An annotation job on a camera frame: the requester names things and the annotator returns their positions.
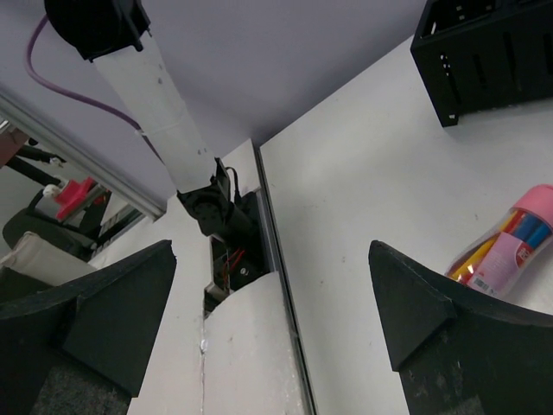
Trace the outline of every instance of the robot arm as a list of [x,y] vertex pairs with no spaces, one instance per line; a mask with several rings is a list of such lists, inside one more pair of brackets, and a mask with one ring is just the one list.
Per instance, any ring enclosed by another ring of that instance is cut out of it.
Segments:
[[225,166],[203,141],[149,32],[140,0],[45,0],[58,34],[119,95],[165,164],[202,233],[251,246],[257,225],[231,201]]

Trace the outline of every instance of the white tabletop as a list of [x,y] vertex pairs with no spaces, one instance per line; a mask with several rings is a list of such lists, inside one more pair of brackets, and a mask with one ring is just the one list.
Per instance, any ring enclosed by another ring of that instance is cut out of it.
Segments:
[[[403,414],[372,292],[373,239],[436,271],[553,182],[553,101],[443,129],[410,40],[262,147],[320,415]],[[547,249],[511,301],[553,311]]]

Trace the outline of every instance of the white table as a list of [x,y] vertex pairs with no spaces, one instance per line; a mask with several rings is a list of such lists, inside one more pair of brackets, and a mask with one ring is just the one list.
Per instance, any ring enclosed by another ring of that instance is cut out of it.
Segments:
[[[242,194],[259,188],[250,141],[224,162],[238,171]],[[232,294],[204,322],[204,289],[212,277],[209,239],[176,197],[161,219],[141,220],[91,264],[113,264],[161,239],[173,241],[175,279],[129,414],[303,415],[278,274]]]
[[[553,182],[552,101],[444,130],[409,46],[261,149],[320,415],[407,413],[372,292],[371,241],[445,271],[528,188]],[[511,301],[553,311],[552,253]]]

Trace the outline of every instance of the pencil case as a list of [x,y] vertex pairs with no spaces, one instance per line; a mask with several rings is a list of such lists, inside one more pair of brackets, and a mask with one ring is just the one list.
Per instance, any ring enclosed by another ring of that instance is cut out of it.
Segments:
[[446,276],[492,297],[502,297],[550,242],[553,186],[531,188],[495,227],[471,244]]

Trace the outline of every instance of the red object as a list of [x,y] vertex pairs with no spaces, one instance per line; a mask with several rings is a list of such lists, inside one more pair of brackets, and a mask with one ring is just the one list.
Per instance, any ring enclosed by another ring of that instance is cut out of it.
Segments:
[[231,266],[231,272],[234,271],[234,268],[236,268],[236,265],[238,265],[238,263],[240,262],[240,260],[242,259],[242,257],[244,256],[245,254],[245,250],[242,250],[242,252],[239,254],[239,256],[236,258],[236,261],[234,261],[234,264],[232,264]]
[[521,242],[520,246],[517,249],[517,254],[515,255],[515,260],[517,261],[518,268],[520,268],[524,262],[532,255],[534,250],[526,242]]
[[94,201],[95,205],[103,205],[104,203],[107,203],[107,195],[101,195]]
[[73,210],[75,210],[85,200],[91,187],[96,182],[88,177],[82,183],[70,180],[66,187],[54,200],[61,205],[60,210],[55,215],[57,220],[64,220]]
[[512,218],[511,223],[507,225],[507,227],[503,230],[503,232],[511,233],[512,231],[514,231],[517,228],[520,221],[522,220],[523,216],[524,216],[524,211],[518,210],[517,213]]

